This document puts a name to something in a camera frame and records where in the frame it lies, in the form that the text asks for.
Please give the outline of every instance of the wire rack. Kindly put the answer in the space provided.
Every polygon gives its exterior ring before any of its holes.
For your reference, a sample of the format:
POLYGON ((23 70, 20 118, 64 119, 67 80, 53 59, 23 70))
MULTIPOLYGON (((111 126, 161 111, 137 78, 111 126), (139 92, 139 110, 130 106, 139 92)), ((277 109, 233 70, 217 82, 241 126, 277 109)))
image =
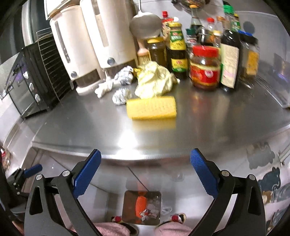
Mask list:
POLYGON ((71 90, 70 77, 58 52, 51 28, 36 32, 37 43, 47 76, 58 98, 71 90))

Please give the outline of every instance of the blue gripper pad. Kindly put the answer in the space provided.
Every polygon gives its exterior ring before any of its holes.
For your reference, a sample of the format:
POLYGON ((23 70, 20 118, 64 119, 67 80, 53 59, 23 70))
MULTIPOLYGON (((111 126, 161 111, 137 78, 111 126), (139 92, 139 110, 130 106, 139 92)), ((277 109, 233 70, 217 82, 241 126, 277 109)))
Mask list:
POLYGON ((90 154, 90 159, 86 162, 74 180, 73 196, 77 199, 87 190, 92 178, 101 164, 101 152, 95 149, 90 154))
POLYGON ((29 169, 26 169, 23 172, 23 177, 24 178, 29 178, 31 176, 34 176, 35 174, 37 174, 38 172, 42 171, 42 165, 37 164, 29 169))
POLYGON ((218 183, 213 173, 206 164, 206 159, 198 149, 193 149, 190 154, 190 163, 194 167, 206 193, 218 197, 218 183))

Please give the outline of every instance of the metal ladle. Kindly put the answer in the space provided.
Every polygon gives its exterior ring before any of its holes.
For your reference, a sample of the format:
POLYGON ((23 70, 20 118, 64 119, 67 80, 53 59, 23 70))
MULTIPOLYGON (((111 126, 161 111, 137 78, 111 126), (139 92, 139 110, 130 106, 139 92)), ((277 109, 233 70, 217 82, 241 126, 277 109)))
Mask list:
POLYGON ((138 2, 139 12, 130 22, 130 31, 137 39, 158 37, 162 30, 161 19, 150 12, 141 11, 141 0, 138 2))

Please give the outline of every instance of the red cap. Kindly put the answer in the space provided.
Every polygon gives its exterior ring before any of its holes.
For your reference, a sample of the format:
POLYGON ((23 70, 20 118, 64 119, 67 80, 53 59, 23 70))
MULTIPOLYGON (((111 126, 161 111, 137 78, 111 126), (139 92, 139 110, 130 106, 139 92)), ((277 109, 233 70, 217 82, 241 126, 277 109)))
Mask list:
POLYGON ((218 49, 211 46, 193 46, 192 52, 195 56, 218 57, 218 49))
POLYGON ((214 23, 214 22, 215 22, 215 19, 209 17, 209 18, 207 18, 207 22, 208 22, 208 23, 214 23))
POLYGON ((168 17, 168 12, 167 12, 167 11, 163 11, 163 12, 162 12, 162 17, 163 17, 163 18, 168 17))

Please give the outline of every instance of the oven door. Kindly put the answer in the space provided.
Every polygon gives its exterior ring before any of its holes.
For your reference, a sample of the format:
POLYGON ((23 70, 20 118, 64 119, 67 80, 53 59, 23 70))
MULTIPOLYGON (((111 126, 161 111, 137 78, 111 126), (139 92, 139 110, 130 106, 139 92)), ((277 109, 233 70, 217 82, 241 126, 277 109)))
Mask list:
POLYGON ((29 71, 22 58, 15 66, 8 82, 9 95, 22 118, 40 111, 37 104, 39 96, 32 95, 31 90, 34 86, 26 81, 29 77, 29 71))

